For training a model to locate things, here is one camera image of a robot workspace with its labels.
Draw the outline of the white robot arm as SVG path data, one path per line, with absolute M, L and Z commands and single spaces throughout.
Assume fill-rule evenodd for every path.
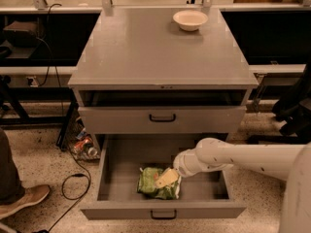
M 173 166 L 155 180 L 162 188 L 198 173 L 236 165 L 287 183 L 278 233 L 311 232 L 311 144 L 234 145 L 204 138 L 175 157 Z

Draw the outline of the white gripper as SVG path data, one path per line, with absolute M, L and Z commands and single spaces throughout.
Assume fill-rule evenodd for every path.
M 179 179 L 192 177 L 202 171 L 201 162 L 194 150 L 184 150 L 177 154 L 173 161 L 173 169 L 167 168 L 155 181 L 157 188 L 163 188 Z

